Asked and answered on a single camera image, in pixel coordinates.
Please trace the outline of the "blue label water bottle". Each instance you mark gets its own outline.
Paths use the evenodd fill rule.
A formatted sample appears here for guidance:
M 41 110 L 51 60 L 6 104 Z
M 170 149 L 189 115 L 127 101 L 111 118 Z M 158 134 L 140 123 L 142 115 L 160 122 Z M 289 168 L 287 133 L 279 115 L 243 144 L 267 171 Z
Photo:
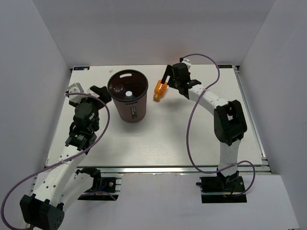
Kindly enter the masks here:
M 124 90 L 125 90 L 125 87 L 122 84 L 117 84 L 117 85 L 114 85 L 113 87 L 114 94 L 124 93 Z
M 124 99 L 127 101 L 131 101 L 135 99 L 135 96 L 131 91 L 126 91 Z

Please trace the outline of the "orange bottle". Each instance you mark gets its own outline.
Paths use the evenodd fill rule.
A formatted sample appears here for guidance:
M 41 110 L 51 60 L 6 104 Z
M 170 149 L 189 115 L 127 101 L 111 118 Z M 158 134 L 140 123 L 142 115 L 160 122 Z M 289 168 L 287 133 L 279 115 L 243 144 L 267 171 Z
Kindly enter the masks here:
M 153 100 L 156 102 L 160 101 L 165 95 L 166 90 L 167 90 L 167 83 L 162 83 L 162 81 L 159 80 L 154 89 Z

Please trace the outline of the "clear bottle red label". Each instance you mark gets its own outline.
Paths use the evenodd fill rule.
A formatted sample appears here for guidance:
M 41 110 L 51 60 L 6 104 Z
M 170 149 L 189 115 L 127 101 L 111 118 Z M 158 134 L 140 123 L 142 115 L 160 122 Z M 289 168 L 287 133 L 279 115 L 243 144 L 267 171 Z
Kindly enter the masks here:
M 91 89 L 88 89 L 87 90 L 87 94 L 93 96 L 93 97 L 96 97 L 98 98 L 99 97 L 99 94 L 95 93 L 94 91 L 92 91 Z

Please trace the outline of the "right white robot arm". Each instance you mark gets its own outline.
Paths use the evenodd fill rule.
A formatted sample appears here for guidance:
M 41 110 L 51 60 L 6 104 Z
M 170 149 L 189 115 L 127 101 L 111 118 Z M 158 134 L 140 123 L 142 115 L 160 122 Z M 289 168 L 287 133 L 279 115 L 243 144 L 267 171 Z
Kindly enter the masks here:
M 167 65 L 162 83 L 187 99 L 194 101 L 213 115 L 213 129 L 220 142 L 220 160 L 217 167 L 217 187 L 228 191 L 238 178 L 238 149 L 247 124 L 240 101 L 227 101 L 205 88 L 198 80 L 192 80 L 189 72 L 190 64 L 180 62 Z

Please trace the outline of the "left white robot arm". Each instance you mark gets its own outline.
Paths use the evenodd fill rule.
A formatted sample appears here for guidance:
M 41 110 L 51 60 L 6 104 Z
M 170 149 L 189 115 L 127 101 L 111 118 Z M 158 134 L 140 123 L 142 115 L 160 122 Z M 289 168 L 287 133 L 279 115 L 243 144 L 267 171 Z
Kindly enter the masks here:
M 77 170 L 77 167 L 101 139 L 96 135 L 99 110 L 111 101 L 111 96 L 106 86 L 91 86 L 84 93 L 78 83 L 71 85 L 66 94 L 69 105 L 74 107 L 74 116 L 63 151 L 43 183 L 20 201 L 24 221 L 42 230 L 57 230 L 74 201 L 85 192 L 93 193 L 101 187 L 98 169 Z

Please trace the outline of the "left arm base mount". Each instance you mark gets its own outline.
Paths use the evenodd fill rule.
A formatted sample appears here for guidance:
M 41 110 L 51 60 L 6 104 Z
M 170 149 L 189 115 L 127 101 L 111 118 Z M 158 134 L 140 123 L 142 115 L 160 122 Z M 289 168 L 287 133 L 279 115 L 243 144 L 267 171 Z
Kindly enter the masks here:
M 121 177 L 102 175 L 101 171 L 94 167 L 77 169 L 75 178 L 79 174 L 88 174 L 92 179 L 92 186 L 87 189 L 78 200 L 86 201 L 116 201 L 121 190 Z

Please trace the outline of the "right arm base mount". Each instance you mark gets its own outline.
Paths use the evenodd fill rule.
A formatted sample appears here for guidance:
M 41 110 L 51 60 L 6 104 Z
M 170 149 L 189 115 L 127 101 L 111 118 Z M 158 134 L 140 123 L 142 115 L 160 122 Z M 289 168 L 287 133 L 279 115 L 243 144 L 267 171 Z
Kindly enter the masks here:
M 216 176 L 204 176 L 196 182 L 201 189 L 203 204 L 246 203 L 247 197 L 243 193 L 245 185 L 239 171 L 230 176 L 223 176 L 218 172 Z

